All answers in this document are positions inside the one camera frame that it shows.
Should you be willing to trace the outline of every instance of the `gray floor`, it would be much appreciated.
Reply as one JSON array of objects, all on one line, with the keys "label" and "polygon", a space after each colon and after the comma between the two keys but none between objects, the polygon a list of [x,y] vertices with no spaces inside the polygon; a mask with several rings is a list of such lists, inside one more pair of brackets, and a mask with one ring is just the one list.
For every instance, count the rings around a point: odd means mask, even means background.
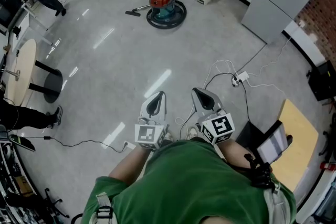
[{"label": "gray floor", "polygon": [[[193,0],[180,1],[188,15],[183,25],[174,30],[153,28],[146,22],[146,12],[141,12],[141,17],[124,14],[148,0],[67,0],[65,17],[55,17],[54,11],[39,7],[37,15],[51,26],[46,37],[60,42],[51,53],[51,48],[40,42],[38,59],[59,69],[67,82],[54,104],[46,103],[42,94],[34,92],[28,107],[53,112],[60,104],[64,115],[61,126],[53,130],[27,127],[18,134],[51,135],[64,144],[87,139],[103,141],[124,123],[125,128],[111,145],[120,149],[124,141],[134,143],[134,124],[144,94],[169,69],[171,75],[158,90],[167,95],[167,122],[177,137],[180,126],[175,124],[175,118],[187,118],[192,107],[191,89],[203,86],[212,63],[227,59],[238,70],[264,45],[240,24],[247,9],[240,1],[213,0],[207,6]],[[285,37],[279,36],[243,70],[258,73],[262,65],[277,59],[285,42]],[[227,71],[225,63],[218,63],[218,68]],[[309,69],[307,61],[289,42],[279,61],[264,68],[262,75],[251,78],[250,83],[274,83],[321,134],[329,125],[330,115],[307,84],[305,75]],[[211,76],[216,73],[213,68]],[[45,75],[44,71],[35,70],[34,82],[42,84]],[[226,76],[217,77],[208,89],[218,94],[232,114],[236,137],[247,122],[244,89],[233,88]],[[251,88],[246,84],[246,90],[251,121],[266,131],[277,119],[285,96],[273,86]],[[189,126],[195,122],[196,118],[191,118]],[[36,152],[20,150],[32,180],[41,192],[49,187],[51,193],[61,197],[61,208],[71,217],[83,211],[95,178],[107,175],[130,151],[127,148],[118,154],[90,143],[66,148],[55,141],[32,142]],[[321,136],[306,176],[295,191],[298,203],[319,173],[321,159],[317,152],[323,144]]]}]

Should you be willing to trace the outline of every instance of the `wooden board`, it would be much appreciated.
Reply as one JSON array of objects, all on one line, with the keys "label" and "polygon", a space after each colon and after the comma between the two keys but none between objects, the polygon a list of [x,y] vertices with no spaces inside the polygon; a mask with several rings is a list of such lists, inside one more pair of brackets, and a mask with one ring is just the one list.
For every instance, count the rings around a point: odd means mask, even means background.
[{"label": "wooden board", "polygon": [[279,120],[284,124],[286,134],[293,136],[293,142],[271,166],[277,179],[294,191],[306,171],[318,132],[288,99],[284,101]]}]

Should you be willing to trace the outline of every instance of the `foot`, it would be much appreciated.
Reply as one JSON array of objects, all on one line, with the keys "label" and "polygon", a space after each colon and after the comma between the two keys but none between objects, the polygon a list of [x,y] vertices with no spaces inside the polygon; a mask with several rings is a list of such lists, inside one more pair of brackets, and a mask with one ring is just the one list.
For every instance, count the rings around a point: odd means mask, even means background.
[{"label": "foot", "polygon": [[164,137],[164,139],[175,142],[175,139],[174,139],[174,137],[172,136],[171,133],[166,133],[166,136]]},{"label": "foot", "polygon": [[56,122],[57,125],[60,125],[61,124],[61,119],[62,119],[62,115],[63,115],[63,108],[59,105],[56,112]]},{"label": "foot", "polygon": [[50,128],[50,129],[52,129],[52,128],[54,128],[54,125],[53,125],[53,124],[51,124],[51,125],[49,125],[47,128]]},{"label": "foot", "polygon": [[196,130],[195,127],[191,127],[189,129],[188,135],[187,135],[187,140],[190,140],[191,138],[197,137],[198,136],[198,132]]}]

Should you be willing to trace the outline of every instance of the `extension cord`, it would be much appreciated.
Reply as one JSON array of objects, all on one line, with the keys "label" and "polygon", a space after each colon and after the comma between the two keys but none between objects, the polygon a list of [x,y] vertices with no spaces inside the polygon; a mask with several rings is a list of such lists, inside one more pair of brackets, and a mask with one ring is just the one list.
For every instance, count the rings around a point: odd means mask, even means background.
[{"label": "extension cord", "polygon": [[243,83],[245,80],[249,78],[249,75],[246,71],[240,73],[237,77],[232,78],[232,85],[233,87],[238,86],[239,84]]}]

